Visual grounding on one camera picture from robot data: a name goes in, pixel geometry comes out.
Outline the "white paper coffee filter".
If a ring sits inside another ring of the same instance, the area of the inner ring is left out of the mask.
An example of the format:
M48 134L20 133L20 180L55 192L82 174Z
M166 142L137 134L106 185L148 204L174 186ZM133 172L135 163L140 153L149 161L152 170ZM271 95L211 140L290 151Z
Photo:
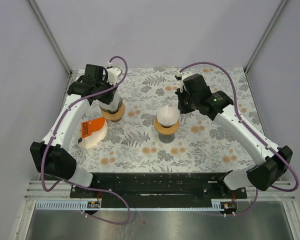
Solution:
M122 98L119 94L116 93L113 97L112 102L109 104L105 104L103 108L106 109L107 111L115 112L117 109L121 107L121 104L122 104Z

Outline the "grey glass carafe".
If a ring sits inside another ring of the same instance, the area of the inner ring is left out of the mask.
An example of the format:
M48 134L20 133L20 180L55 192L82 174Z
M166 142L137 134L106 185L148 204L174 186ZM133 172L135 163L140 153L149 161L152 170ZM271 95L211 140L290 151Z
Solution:
M169 144L174 141L175 134L165 135L165 134L159 133L158 139L164 144Z

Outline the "orange coffee filter pack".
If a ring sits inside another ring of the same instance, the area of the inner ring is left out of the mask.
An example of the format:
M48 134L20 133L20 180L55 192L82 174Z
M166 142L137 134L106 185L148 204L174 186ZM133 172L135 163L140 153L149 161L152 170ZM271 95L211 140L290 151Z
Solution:
M108 131L108 122L104 117L84 121L79 129L78 146L83 149L91 149L102 141Z

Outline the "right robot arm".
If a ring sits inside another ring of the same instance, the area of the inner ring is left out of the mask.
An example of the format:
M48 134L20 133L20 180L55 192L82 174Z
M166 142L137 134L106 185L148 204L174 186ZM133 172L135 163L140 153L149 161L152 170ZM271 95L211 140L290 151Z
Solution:
M234 101L223 91L211 92L200 74L177 74L180 82L175 94L181 114L199 111L222 126L237 140L252 158L254 165L229 171L218 184L218 194L229 198L239 188L255 187L266 191L288 169L293 151L287 145L280 147L262 133L235 109Z

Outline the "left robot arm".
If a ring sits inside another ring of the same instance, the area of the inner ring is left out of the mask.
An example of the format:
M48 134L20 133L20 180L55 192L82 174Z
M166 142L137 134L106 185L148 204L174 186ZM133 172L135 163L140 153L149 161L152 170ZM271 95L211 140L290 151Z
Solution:
M69 146L83 115L93 101L110 104L122 70L108 66L87 64L84 74L72 82L62 110L49 133L33 142L30 153L41 178L50 176L81 185L81 192L88 198L97 195L99 186L93 182L93 174L77 165L69 154Z

